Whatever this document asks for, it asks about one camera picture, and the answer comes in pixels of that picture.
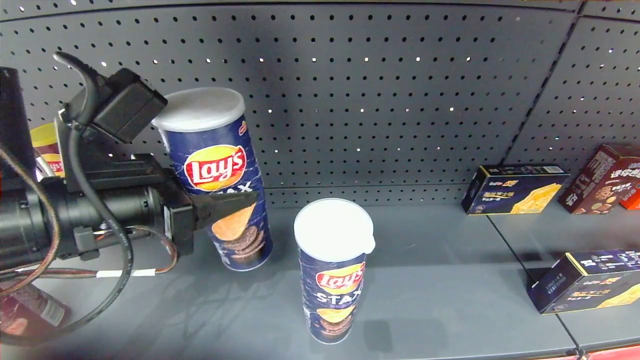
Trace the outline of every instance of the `product packaging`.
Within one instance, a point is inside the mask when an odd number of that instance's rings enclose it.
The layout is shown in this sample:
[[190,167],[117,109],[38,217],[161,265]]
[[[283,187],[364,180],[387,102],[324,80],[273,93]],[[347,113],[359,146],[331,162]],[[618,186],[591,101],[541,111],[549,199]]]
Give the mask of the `product packaging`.
[[469,215],[539,213],[568,176],[555,164],[482,165],[462,207]]
[[58,149],[56,126],[50,122],[31,130],[31,144],[56,176],[65,177],[65,169]]
[[640,210],[640,183],[622,197],[620,205],[627,210]]
[[529,297],[543,314],[631,304],[640,297],[640,252],[567,252]]
[[166,96],[153,123],[160,130],[180,182],[192,194],[253,192],[249,203],[208,229],[222,262],[247,271],[263,264],[273,247],[258,161],[244,119],[244,99],[226,88],[197,88]]
[[[0,282],[0,290],[17,284]],[[63,327],[71,309],[34,284],[0,298],[0,329],[12,335],[42,336]]]
[[322,199],[300,210],[294,234],[309,332],[321,343],[339,343],[351,330],[365,259],[376,246],[371,217],[348,200]]
[[640,147],[601,145],[558,201],[572,214],[606,214],[640,179]]

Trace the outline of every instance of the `yellow can lid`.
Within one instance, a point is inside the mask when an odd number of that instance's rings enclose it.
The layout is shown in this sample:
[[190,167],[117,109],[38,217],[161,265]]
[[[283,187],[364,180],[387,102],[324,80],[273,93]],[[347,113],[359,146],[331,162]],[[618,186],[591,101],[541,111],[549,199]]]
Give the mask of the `yellow can lid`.
[[52,122],[38,126],[31,130],[30,133],[33,147],[47,146],[58,142],[56,126]]

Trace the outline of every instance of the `snack box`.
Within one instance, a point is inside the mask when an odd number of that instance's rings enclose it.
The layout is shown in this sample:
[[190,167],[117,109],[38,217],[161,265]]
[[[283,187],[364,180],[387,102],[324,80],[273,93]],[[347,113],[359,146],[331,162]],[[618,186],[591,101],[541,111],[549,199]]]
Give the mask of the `snack box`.
[[539,213],[568,176],[555,164],[482,165],[462,207],[469,215]]
[[640,180],[640,146],[601,145],[558,201],[572,214],[606,214]]
[[631,304],[640,297],[640,252],[567,252],[528,292],[542,314]]
[[620,205],[627,210],[640,210],[640,183],[622,197]]

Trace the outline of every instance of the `red snack box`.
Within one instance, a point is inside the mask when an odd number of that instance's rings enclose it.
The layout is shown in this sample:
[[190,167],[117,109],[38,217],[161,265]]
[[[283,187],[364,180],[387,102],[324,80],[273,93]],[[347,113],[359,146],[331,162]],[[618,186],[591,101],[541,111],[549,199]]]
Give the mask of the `red snack box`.
[[627,210],[640,210],[640,183],[637,183],[630,192],[622,197],[620,205]]
[[639,179],[639,146],[601,145],[558,201],[572,214],[606,214]]

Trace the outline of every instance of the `can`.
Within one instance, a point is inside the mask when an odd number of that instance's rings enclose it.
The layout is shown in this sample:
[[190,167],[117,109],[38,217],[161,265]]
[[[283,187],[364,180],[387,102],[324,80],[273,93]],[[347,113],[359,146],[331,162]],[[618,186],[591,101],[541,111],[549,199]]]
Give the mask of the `can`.
[[[16,283],[2,282],[0,290]],[[63,327],[70,317],[71,308],[34,284],[0,298],[0,329],[12,335],[44,335]]]
[[337,344],[351,331],[364,285],[367,254],[376,246],[365,209],[344,199],[306,205],[295,219],[303,310],[311,336]]
[[53,122],[38,126],[30,131],[31,144],[56,176],[65,177],[65,168],[58,149],[58,133]]
[[196,88],[166,99],[167,107],[153,124],[183,187],[192,194],[257,192],[253,204],[207,229],[226,267],[257,268],[271,254],[273,243],[242,95],[227,88]]

